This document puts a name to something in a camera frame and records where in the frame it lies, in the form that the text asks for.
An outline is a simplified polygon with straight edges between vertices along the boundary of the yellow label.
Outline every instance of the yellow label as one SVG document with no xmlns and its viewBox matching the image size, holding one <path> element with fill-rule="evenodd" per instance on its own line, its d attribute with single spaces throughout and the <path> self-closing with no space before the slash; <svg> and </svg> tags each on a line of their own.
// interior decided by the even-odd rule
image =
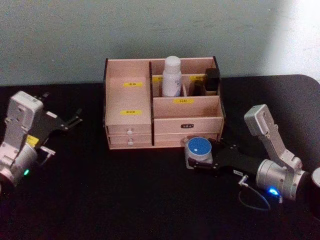
<svg viewBox="0 0 320 240">
<path fill-rule="evenodd" d="M 31 147 L 35 147 L 37 145 L 37 143 L 39 142 L 39 139 L 34 137 L 34 136 L 31 136 L 31 135 L 28 135 L 26 137 L 26 142 L 31 146 Z"/>
<path fill-rule="evenodd" d="M 189 80 L 192 82 L 195 82 L 197 80 L 199 81 L 203 81 L 205 79 L 205 75 L 204 74 L 199 74 L 199 75 L 193 75 L 189 77 Z"/>
<path fill-rule="evenodd" d="M 128 87 L 142 87 L 142 81 L 140 81 L 140 82 L 125 82 L 123 84 L 123 86 L 125 88 L 128 88 Z"/>
<path fill-rule="evenodd" d="M 141 110 L 122 110 L 120 112 L 121 115 L 141 115 Z"/>
<path fill-rule="evenodd" d="M 163 79 L 164 79 L 164 78 L 162 77 L 162 75 L 152 76 L 152 82 L 153 82 L 153 83 L 161 82 Z"/>
<path fill-rule="evenodd" d="M 175 98 L 173 99 L 174 104 L 193 104 L 195 100 L 193 98 Z"/>
</svg>

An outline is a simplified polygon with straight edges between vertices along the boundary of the wire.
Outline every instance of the wire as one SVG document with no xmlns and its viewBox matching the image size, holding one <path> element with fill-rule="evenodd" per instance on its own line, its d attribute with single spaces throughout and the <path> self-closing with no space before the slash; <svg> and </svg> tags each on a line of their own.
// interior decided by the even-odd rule
<svg viewBox="0 0 320 240">
<path fill-rule="evenodd" d="M 248 205 L 248 204 L 244 203 L 241 200 L 241 192 L 242 192 L 242 190 L 238 194 L 238 199 L 239 199 L 240 203 L 245 205 L 247 208 L 254 209 L 254 210 L 259 210 L 259 211 L 270 211 L 271 210 L 271 206 L 270 206 L 268 200 L 264 196 L 262 196 L 257 190 L 253 189 L 251 186 L 248 185 L 246 187 L 251 189 L 257 195 L 259 195 L 259 197 L 262 198 L 262 200 L 265 202 L 265 204 L 267 205 L 268 208 L 261 208 L 261 207 L 251 206 L 251 205 Z"/>
</svg>

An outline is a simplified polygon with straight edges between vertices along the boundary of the drawer knob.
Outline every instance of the drawer knob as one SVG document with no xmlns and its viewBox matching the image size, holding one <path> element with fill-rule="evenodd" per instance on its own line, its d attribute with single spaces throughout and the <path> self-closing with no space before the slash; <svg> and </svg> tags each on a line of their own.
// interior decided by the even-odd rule
<svg viewBox="0 0 320 240">
<path fill-rule="evenodd" d="M 134 141 L 132 140 L 132 138 L 130 138 L 129 141 L 128 141 L 128 145 L 132 146 L 133 144 L 134 144 Z"/>
</svg>

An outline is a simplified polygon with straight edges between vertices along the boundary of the black tablecloth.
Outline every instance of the black tablecloth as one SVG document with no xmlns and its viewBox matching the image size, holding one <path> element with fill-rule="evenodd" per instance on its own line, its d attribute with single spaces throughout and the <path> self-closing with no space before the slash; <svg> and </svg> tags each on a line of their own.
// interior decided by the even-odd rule
<svg viewBox="0 0 320 240">
<path fill-rule="evenodd" d="M 295 142 L 286 140 L 288 136 L 302 136 L 308 123 L 290 132 L 290 126 L 297 123 L 283 118 L 272 99 L 263 99 L 270 98 L 270 92 L 282 101 L 291 99 L 290 94 L 279 97 L 277 90 L 266 90 L 268 85 L 274 88 L 275 81 L 280 86 L 291 81 L 293 86 L 301 82 L 305 89 L 312 84 L 310 98 L 319 104 L 318 86 L 301 78 L 223 79 L 227 115 L 224 138 L 242 145 L 247 154 L 267 157 L 263 145 L 250 136 L 243 121 L 252 105 L 267 103 L 273 118 L 279 120 L 287 148 L 302 159 L 309 171 L 314 169 L 319 158 L 308 158 L 319 154 L 320 148 L 314 150 L 319 143 L 302 143 L 302 149 L 297 150 Z M 261 89 L 263 83 L 261 98 L 261 92 L 250 92 L 253 86 Z M 244 94 L 240 86 L 248 92 Z M 238 201 L 239 177 L 213 177 L 187 170 L 182 148 L 110 151 L 102 122 L 102 83 L 0 87 L 0 119 L 5 118 L 9 97 L 19 90 L 31 95 L 50 92 L 44 107 L 65 120 L 82 108 L 83 123 L 68 133 L 53 134 L 46 146 L 56 155 L 42 169 L 30 171 L 14 194 L 1 200 L 0 239 L 320 239 L 320 222 L 306 206 L 288 200 L 278 205 L 276 199 L 267 197 L 271 211 L 246 208 Z M 313 102 L 309 105 L 313 110 L 319 108 Z M 281 110 L 282 114 L 296 112 L 291 107 Z M 300 115 L 296 118 L 304 123 Z M 2 122 L 1 136 L 4 131 Z M 254 195 L 247 200 L 262 204 Z"/>
</svg>

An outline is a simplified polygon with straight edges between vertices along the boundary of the wooden compartment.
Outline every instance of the wooden compartment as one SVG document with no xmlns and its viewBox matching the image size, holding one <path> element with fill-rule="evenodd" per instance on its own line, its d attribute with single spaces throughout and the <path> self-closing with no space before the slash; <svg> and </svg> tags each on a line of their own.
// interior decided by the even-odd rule
<svg viewBox="0 0 320 240">
<path fill-rule="evenodd" d="M 161 97 L 165 59 L 108 60 L 105 127 L 110 149 L 183 147 L 190 137 L 219 140 L 224 125 L 220 96 L 191 96 L 213 57 L 181 58 L 184 95 Z"/>
</svg>

